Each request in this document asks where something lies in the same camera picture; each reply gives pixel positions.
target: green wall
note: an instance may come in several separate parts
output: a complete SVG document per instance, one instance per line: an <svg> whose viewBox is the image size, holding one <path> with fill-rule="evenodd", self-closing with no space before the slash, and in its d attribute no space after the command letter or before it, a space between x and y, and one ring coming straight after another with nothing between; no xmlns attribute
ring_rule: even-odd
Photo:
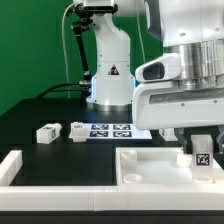
<svg viewBox="0 0 224 224"><path fill-rule="evenodd" d="M36 97L45 89L66 82L61 20L71 0L7 0L0 3L0 114L22 99ZM66 19L66 43L71 81L82 79L81 62L70 29L75 15ZM131 71L142 64L136 18L115 18L115 24L131 37ZM161 54L161 44L141 27L147 60ZM89 67L96 71L94 33L84 33Z"/></svg>

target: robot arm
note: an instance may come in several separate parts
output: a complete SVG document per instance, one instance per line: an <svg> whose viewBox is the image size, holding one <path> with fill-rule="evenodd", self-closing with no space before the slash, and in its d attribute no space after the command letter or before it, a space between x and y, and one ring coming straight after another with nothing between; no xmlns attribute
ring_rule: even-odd
<svg viewBox="0 0 224 224"><path fill-rule="evenodd" d="M148 31L163 41L165 54L136 70L141 84L133 95L135 126L152 130L218 125L223 132L224 1L145 2ZM174 67L176 73L170 75ZM222 151L223 138L218 139Z"/></svg>
<svg viewBox="0 0 224 224"><path fill-rule="evenodd" d="M136 16L136 0L74 2L79 3L77 15L91 17L97 43L97 72L92 77L92 95L87 98L87 105L104 111L129 110L135 89L130 72L130 38L113 24L112 14ZM137 3L143 13L144 1Z"/></svg>

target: circular hole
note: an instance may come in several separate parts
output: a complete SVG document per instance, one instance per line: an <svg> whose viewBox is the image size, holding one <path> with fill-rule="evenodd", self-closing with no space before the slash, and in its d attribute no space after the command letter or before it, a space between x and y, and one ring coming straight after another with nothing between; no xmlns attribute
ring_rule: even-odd
<svg viewBox="0 0 224 224"><path fill-rule="evenodd" d="M79 10L81 11L81 10L83 10L84 8L83 8L83 6L79 6Z"/></svg>
<svg viewBox="0 0 224 224"><path fill-rule="evenodd" d="M180 37L185 37L187 34L186 33L181 33L179 36Z"/></svg>
<svg viewBox="0 0 224 224"><path fill-rule="evenodd" d="M131 155L135 155L136 151L135 150L121 151L121 154L124 156L131 156Z"/></svg>
<svg viewBox="0 0 224 224"><path fill-rule="evenodd" d="M135 174L135 173L132 173L132 174L126 174L124 176L124 182L126 184L137 184L137 183L142 183L142 176L141 175L138 175L138 174Z"/></svg>

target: black tabletop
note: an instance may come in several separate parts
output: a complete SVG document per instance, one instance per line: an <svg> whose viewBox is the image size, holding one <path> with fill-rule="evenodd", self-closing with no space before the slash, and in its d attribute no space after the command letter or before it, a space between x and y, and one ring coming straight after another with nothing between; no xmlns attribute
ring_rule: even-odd
<svg viewBox="0 0 224 224"><path fill-rule="evenodd" d="M23 167L13 186L116 185L115 148L159 146L152 140L69 139L70 124L132 123L131 112L102 112L88 109L79 99L26 99L0 117L0 155L13 149L23 151ZM47 123L60 123L61 136L51 144L37 144L36 130Z"/></svg>
<svg viewBox="0 0 224 224"><path fill-rule="evenodd" d="M116 185L116 147L169 147L158 131L152 140L68 138L72 122L132 123L131 112L86 108L79 99L26 99L0 117L0 161L13 149L23 152L23 166L13 186ZM60 123L61 136L49 145L36 143L36 130ZM0 223L222 223L222 211L0 212Z"/></svg>

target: white platform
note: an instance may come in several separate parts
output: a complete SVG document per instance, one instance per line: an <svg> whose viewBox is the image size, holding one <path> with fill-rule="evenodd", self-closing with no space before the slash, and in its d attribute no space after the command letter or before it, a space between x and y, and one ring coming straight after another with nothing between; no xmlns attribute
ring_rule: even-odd
<svg viewBox="0 0 224 224"><path fill-rule="evenodd" d="M138 130L133 124L83 123L83 127L87 129L86 139L152 139L149 130Z"/></svg>
<svg viewBox="0 0 224 224"><path fill-rule="evenodd" d="M136 153L130 156L129 150ZM121 155L130 156L130 163ZM0 211L224 210L220 166L213 162L213 182L198 182L192 179L189 156L179 166L177 155L180 148L117 148L117 186L4 186L0 187ZM142 179L127 184L128 174Z"/></svg>

